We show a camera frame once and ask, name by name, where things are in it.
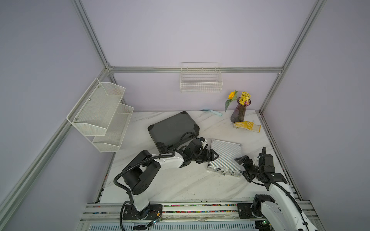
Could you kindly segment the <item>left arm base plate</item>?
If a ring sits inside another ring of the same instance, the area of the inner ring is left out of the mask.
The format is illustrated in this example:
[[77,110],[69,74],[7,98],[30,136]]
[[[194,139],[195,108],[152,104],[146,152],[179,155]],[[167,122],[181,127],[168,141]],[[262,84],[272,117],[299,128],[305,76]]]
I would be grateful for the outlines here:
[[144,210],[137,211],[134,205],[126,205],[123,210],[123,220],[154,220],[158,218],[158,214],[161,216],[163,205],[151,205],[149,204]]

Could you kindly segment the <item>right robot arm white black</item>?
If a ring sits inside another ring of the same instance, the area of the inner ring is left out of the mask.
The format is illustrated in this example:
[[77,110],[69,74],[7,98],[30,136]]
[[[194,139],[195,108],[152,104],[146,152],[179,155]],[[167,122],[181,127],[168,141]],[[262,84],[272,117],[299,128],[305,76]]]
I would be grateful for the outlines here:
[[250,208],[256,218],[265,217],[275,231],[317,231],[289,190],[284,175],[275,172],[274,159],[270,154],[260,153],[258,165],[248,156],[235,159],[244,167],[242,175],[247,182],[258,180],[269,194],[256,194]]

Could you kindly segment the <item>dark grey poker case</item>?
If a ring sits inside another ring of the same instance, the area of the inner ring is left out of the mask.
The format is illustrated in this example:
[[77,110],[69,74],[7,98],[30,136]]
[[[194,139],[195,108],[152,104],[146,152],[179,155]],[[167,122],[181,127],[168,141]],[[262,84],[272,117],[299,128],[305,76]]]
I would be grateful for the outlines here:
[[152,124],[147,130],[161,154],[178,148],[200,132],[199,125],[186,111]]

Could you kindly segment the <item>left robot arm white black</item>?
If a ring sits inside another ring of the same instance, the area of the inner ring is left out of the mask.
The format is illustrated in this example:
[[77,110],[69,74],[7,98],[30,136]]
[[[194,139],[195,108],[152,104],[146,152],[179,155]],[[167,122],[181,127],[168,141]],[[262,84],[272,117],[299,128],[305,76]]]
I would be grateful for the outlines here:
[[143,150],[114,178],[113,183],[125,190],[129,203],[137,212],[142,212],[149,208],[146,190],[161,170],[179,169],[193,161],[202,164],[218,158],[219,154],[208,149],[208,142],[203,137],[194,138],[188,145],[160,155]]

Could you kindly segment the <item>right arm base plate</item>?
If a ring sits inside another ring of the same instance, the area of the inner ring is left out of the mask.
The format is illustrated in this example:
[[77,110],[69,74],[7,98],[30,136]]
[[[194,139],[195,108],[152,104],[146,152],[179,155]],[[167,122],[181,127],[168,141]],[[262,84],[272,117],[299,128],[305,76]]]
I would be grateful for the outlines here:
[[254,203],[237,203],[237,211],[240,219],[258,218],[260,209]]

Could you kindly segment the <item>silver aluminium poker case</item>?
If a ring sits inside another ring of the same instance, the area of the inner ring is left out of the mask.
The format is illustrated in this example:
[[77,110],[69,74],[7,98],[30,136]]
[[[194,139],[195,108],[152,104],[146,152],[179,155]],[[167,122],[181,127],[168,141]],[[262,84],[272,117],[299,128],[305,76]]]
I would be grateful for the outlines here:
[[242,144],[212,139],[211,149],[219,157],[214,161],[208,162],[208,171],[216,172],[223,176],[229,175],[237,178],[242,176],[241,165],[238,165],[235,161],[236,158],[242,157]]

